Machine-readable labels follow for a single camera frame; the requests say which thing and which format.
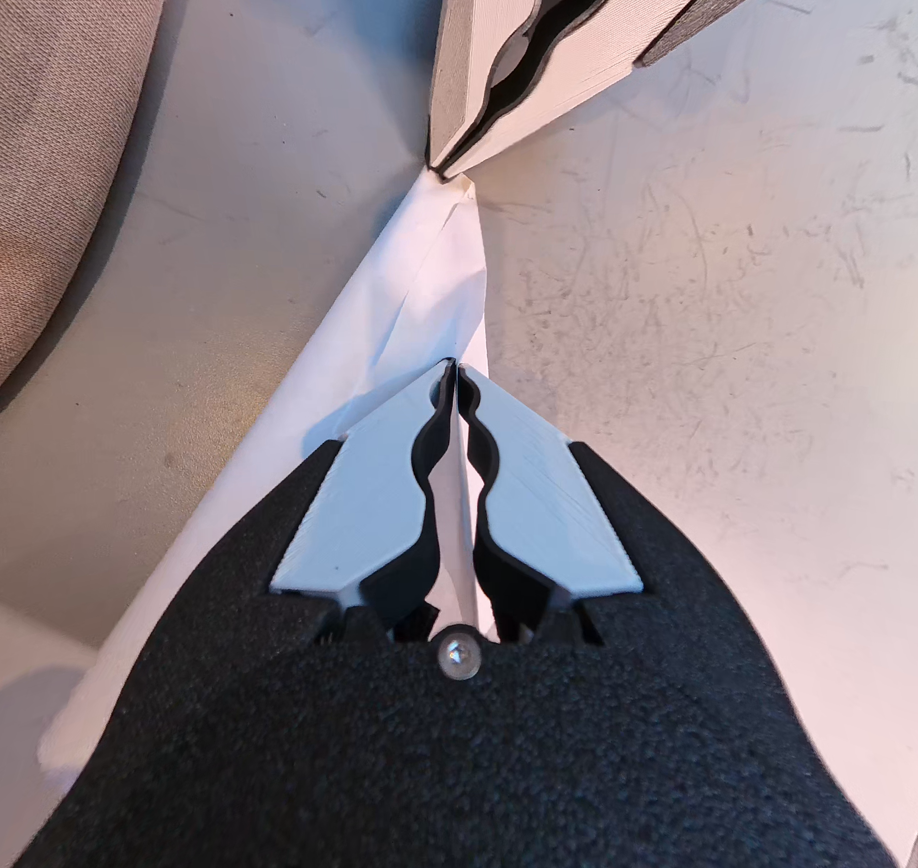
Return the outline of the grey desk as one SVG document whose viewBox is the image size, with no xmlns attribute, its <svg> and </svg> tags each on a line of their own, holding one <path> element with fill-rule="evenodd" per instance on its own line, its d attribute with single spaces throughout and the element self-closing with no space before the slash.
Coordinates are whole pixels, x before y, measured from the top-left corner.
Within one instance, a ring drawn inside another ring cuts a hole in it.
<svg viewBox="0 0 918 868">
<path fill-rule="evenodd" d="M 166 0 L 2 388 L 2 866 L 66 702 L 419 174 L 441 0 Z M 491 376 L 705 553 L 916 838 L 916 0 L 747 0 L 471 173 Z"/>
</svg>

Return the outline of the white paper sheet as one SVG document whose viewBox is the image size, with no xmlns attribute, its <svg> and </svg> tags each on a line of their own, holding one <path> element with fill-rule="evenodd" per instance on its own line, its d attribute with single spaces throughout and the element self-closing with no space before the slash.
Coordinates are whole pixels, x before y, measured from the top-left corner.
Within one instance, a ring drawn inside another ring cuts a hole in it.
<svg viewBox="0 0 918 868">
<path fill-rule="evenodd" d="M 40 769 L 54 786 L 73 786 L 169 602 L 250 508 L 436 360 L 488 372 L 486 283 L 474 183 L 422 170 L 40 739 Z"/>
</svg>

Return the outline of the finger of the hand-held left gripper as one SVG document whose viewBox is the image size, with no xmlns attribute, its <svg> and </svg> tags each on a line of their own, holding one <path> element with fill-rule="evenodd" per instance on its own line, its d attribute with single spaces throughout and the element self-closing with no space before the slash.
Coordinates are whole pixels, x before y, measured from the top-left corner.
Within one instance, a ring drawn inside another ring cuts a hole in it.
<svg viewBox="0 0 918 868">
<path fill-rule="evenodd" d="M 539 130 L 627 76 L 634 61 L 693 0 L 604 0 L 542 55 L 532 88 L 461 144 L 440 167 L 453 177 Z"/>
<path fill-rule="evenodd" d="M 430 92 L 429 164 L 442 164 L 484 110 L 499 54 L 541 0 L 443 0 Z"/>
</svg>

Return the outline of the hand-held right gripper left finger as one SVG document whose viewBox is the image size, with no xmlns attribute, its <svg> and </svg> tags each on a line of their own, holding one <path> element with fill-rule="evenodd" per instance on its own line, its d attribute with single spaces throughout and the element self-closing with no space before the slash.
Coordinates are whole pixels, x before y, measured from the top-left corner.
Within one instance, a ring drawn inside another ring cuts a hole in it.
<svg viewBox="0 0 918 868">
<path fill-rule="evenodd" d="M 430 472 L 449 446 L 455 378 L 455 360 L 442 360 L 351 426 L 274 593 L 369 606 L 385 628 L 424 603 L 440 569 Z"/>
</svg>

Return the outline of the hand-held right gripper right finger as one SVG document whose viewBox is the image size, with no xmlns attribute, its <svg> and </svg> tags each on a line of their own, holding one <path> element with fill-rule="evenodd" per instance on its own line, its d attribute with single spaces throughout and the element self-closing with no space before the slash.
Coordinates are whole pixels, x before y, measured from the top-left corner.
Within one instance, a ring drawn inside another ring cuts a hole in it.
<svg viewBox="0 0 918 868">
<path fill-rule="evenodd" d="M 575 443 L 468 365 L 457 377 L 467 456 L 483 481 L 474 568 L 499 640 L 534 635 L 545 614 L 644 589 Z"/>
</svg>

